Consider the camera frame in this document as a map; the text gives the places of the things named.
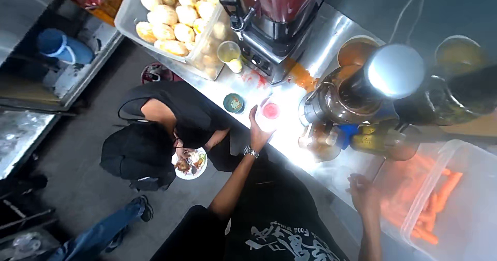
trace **clear plastic container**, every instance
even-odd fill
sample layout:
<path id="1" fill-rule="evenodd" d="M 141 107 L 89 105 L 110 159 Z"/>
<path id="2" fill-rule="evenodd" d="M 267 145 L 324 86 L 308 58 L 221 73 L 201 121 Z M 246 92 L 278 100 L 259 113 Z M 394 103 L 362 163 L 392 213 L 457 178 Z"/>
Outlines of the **clear plastic container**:
<path id="1" fill-rule="evenodd" d="M 255 121 L 262 131 L 271 132 L 278 128 L 281 116 L 280 101 L 270 96 L 262 101 L 255 114 Z"/>
<path id="2" fill-rule="evenodd" d="M 497 156 L 460 140 L 422 143 L 412 159 L 386 161 L 374 180 L 382 192 L 383 232 L 433 260 L 497 259 L 496 163 Z M 445 181 L 439 181 L 444 168 L 463 176 L 444 210 L 437 213 L 432 233 L 438 236 L 438 244 L 432 245 L 411 233 L 429 195 Z M 407 185 L 410 192 L 398 192 Z M 394 223 L 385 219 L 385 207 L 404 215 Z"/>
<path id="3" fill-rule="evenodd" d="M 158 54 L 193 66 L 192 72 L 203 78 L 209 80 L 217 78 L 224 65 L 217 57 L 217 48 L 221 42 L 233 39 L 230 17 L 221 4 L 216 5 L 216 9 L 200 39 L 197 40 L 190 54 L 185 57 L 158 49 L 136 34 L 136 24 L 140 21 L 147 21 L 148 12 L 140 0 L 123 0 L 114 20 L 116 28 L 123 35 Z"/>

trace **black t-shirt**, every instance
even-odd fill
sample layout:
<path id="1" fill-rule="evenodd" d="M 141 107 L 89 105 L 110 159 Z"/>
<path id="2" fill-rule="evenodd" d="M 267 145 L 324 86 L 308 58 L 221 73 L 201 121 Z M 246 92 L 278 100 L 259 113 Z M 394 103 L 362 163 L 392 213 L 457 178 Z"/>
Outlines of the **black t-shirt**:
<path id="1" fill-rule="evenodd" d="M 215 131 L 229 127 L 227 114 L 185 81 L 158 81 L 132 88 L 124 96 L 122 110 L 144 117 L 141 107 L 151 98 L 174 113 L 178 137 L 185 148 L 198 149 Z"/>
<path id="2" fill-rule="evenodd" d="M 254 169 L 227 222 L 190 208 L 152 257 L 158 260 L 333 260 L 348 258 L 320 220 L 307 188 L 289 171 Z"/>

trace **wristwatch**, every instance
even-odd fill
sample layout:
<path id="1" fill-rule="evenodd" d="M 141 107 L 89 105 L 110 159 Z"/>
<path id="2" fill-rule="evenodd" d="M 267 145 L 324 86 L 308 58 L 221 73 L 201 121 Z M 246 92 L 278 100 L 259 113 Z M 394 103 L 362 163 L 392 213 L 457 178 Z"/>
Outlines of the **wristwatch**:
<path id="1" fill-rule="evenodd" d="M 255 150 L 253 150 L 250 146 L 246 146 L 244 149 L 244 155 L 250 154 L 254 156 L 256 159 L 259 157 L 259 153 Z"/>

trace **small bowl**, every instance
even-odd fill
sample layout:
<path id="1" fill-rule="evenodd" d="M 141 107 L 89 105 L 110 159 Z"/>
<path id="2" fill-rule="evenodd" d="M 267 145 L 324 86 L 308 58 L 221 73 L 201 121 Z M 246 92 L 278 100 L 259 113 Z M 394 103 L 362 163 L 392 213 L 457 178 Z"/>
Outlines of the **small bowl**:
<path id="1" fill-rule="evenodd" d="M 236 93 L 230 93 L 224 97 L 224 108 L 232 113 L 241 113 L 245 108 L 244 100 Z"/>

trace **hand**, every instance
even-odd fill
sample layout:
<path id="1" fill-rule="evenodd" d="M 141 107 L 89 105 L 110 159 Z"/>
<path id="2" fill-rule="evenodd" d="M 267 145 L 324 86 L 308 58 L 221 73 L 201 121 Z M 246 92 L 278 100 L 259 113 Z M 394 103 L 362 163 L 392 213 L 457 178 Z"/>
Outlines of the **hand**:
<path id="1" fill-rule="evenodd" d="M 190 153 L 193 152 L 194 149 L 186 149 L 186 148 L 176 148 L 176 154 L 178 158 L 187 159 L 190 157 Z"/>
<path id="2" fill-rule="evenodd" d="M 351 174 L 348 178 L 350 188 L 347 191 L 352 195 L 352 202 L 357 212 L 361 215 L 365 226 L 379 225 L 380 223 L 380 197 L 381 193 L 374 188 L 364 175 Z"/>
<path id="3" fill-rule="evenodd" d="M 273 135 L 272 132 L 264 132 L 260 129 L 259 125 L 255 121 L 255 112 L 257 111 L 257 105 L 255 105 L 252 110 L 250 110 L 250 114 L 248 118 L 250 119 L 250 147 L 260 152 L 264 145 L 267 143 L 267 140 Z"/>

